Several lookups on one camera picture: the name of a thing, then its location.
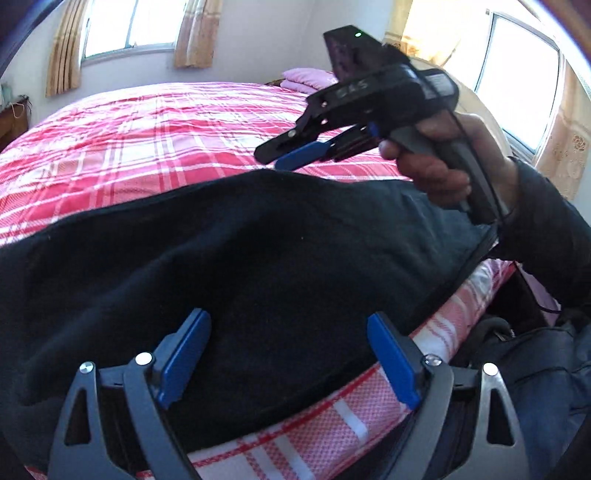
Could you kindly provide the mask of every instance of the wooden nightstand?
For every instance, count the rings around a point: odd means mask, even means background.
[[[0,152],[29,130],[28,101],[29,97],[22,95],[0,112]]]

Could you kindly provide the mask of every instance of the window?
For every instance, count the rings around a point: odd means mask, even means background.
[[[187,0],[95,0],[84,57],[176,41]]]
[[[515,18],[493,14],[476,93],[518,152],[531,158],[550,120],[560,52],[553,40]]]

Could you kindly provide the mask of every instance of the screw head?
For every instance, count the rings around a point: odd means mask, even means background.
[[[148,365],[152,361],[152,354],[148,352],[139,353],[135,357],[135,363],[138,365]]]
[[[89,374],[95,369],[95,365],[92,362],[84,362],[78,370],[80,370],[81,374]]]
[[[490,377],[494,377],[499,373],[499,368],[495,364],[484,364],[482,365],[482,370]]]
[[[439,367],[443,363],[443,360],[440,356],[435,355],[434,353],[428,353],[423,357],[425,363],[430,367]]]

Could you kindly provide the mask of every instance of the pink bedsheet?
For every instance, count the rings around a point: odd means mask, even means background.
[[[120,90],[70,105],[0,154],[0,245],[72,213],[264,168],[252,152],[289,129],[304,100],[277,87],[195,83]],[[301,172],[338,181],[403,178],[376,151]],[[509,262],[481,263],[413,333],[421,350],[449,360],[511,273]],[[376,364],[293,418],[190,458],[206,480],[327,480],[407,414]]]

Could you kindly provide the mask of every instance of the black jacket sleeve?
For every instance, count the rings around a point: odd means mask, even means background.
[[[550,181],[517,165],[518,209],[495,254],[522,263],[563,307],[582,307],[591,297],[591,228]]]

